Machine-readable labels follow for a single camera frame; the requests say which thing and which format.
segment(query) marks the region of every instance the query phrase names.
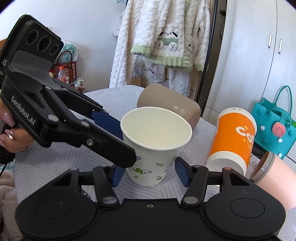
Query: teal felt bag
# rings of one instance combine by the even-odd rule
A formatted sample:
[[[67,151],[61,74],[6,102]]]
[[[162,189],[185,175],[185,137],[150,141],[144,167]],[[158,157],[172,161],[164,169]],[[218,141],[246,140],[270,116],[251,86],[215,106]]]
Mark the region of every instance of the teal felt bag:
[[[288,88],[290,92],[289,113],[276,106],[279,95],[285,88]],[[292,106],[292,92],[290,87],[285,85],[280,89],[274,103],[263,98],[261,102],[255,103],[252,110],[252,116],[257,124],[254,141],[265,150],[274,152],[281,159],[289,152],[296,140],[296,128],[292,125],[291,118]]]

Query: patterned tablecloth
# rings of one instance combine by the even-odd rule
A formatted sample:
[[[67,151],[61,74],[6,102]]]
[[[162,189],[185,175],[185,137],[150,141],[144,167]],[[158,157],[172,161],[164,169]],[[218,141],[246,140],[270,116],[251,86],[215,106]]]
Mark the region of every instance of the patterned tablecloth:
[[[133,85],[103,89],[87,93],[113,117],[121,120],[128,111],[136,108],[137,100],[143,88]],[[202,118],[193,131],[189,143],[183,148],[180,156],[190,165],[205,165],[216,127]],[[247,170],[250,176],[254,165],[259,160],[252,156]],[[18,201],[44,186],[46,183],[68,170],[77,167],[80,171],[91,171],[96,166],[111,165],[111,162],[100,157],[93,151],[82,146],[75,148],[65,143],[53,143],[50,148],[43,148],[36,142],[26,152],[16,155],[15,188]],[[92,186],[84,186],[83,189],[95,200],[95,192]],[[119,200],[130,199],[165,199],[177,198],[181,200],[186,188],[182,186],[172,166],[163,181],[154,187],[141,187],[130,180],[127,173],[115,189]],[[207,189],[205,201],[219,192],[215,186]],[[296,209],[287,214],[287,219],[279,237],[282,240],[294,241],[296,237]]]

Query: paper cup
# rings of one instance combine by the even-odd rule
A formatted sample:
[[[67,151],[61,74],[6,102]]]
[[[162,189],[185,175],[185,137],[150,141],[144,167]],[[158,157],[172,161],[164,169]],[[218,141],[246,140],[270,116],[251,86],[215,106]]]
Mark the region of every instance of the paper cup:
[[[296,207],[296,173],[275,153],[266,152],[251,175],[255,184],[288,211]]]
[[[255,119],[246,110],[233,107],[222,111],[206,167],[216,172],[231,167],[246,175],[256,132]]]
[[[161,182],[192,136],[192,128],[184,118],[159,107],[131,110],[122,118],[120,127],[123,141],[135,149],[137,155],[136,163],[127,173],[144,187]]]

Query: camera lens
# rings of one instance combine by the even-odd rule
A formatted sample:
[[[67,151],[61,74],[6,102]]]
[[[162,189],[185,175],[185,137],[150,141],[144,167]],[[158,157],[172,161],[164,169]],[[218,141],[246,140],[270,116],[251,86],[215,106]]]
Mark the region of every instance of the camera lens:
[[[38,43],[37,49],[41,52],[44,52],[50,45],[51,39],[47,35],[42,37]]]
[[[54,55],[54,54],[57,52],[58,49],[59,49],[59,46],[58,46],[57,44],[54,44],[54,45],[50,48],[50,50],[49,50],[49,54],[50,54],[50,55]]]
[[[32,30],[26,37],[26,44],[27,45],[33,44],[37,38],[38,38],[38,31]]]

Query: bag handle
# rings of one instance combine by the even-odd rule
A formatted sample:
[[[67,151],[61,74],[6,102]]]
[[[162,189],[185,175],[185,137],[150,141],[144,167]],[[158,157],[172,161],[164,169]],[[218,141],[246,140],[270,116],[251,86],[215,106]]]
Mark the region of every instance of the bag handle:
[[[66,52],[70,53],[70,55],[71,55],[71,59],[70,59],[70,61],[69,61],[68,63],[70,63],[70,62],[72,61],[72,58],[73,58],[72,53],[71,53],[69,50],[65,50],[64,52],[62,52],[62,53],[59,55],[59,57],[58,57],[58,59],[57,59],[57,63],[59,63],[59,59],[60,59],[60,57],[62,56],[62,54],[63,54],[63,53],[66,53]]]
[[[293,107],[293,98],[292,98],[292,91],[291,91],[291,89],[290,89],[290,87],[289,87],[288,85],[283,86],[283,87],[279,90],[279,93],[278,93],[278,95],[277,95],[277,97],[276,97],[276,101],[274,102],[274,104],[276,105],[276,103],[277,103],[277,101],[278,101],[278,99],[279,99],[279,95],[280,95],[280,93],[281,93],[285,88],[288,88],[288,89],[289,89],[289,92],[290,92],[290,111],[289,111],[289,114],[291,115],[291,113],[292,113],[292,107]]]
[[[274,111],[278,111],[278,112],[284,114],[284,115],[287,117],[287,121],[288,121],[289,124],[286,126],[286,123],[285,123],[285,126],[286,126],[286,128],[288,129],[288,128],[291,126],[291,124],[292,124],[292,118],[291,118],[291,115],[289,115],[289,113],[288,113],[287,111],[285,111],[285,110],[283,110],[282,108],[277,107],[277,106],[271,107],[271,108],[267,111],[267,114],[269,115],[270,112],[273,111],[273,110],[274,110]]]

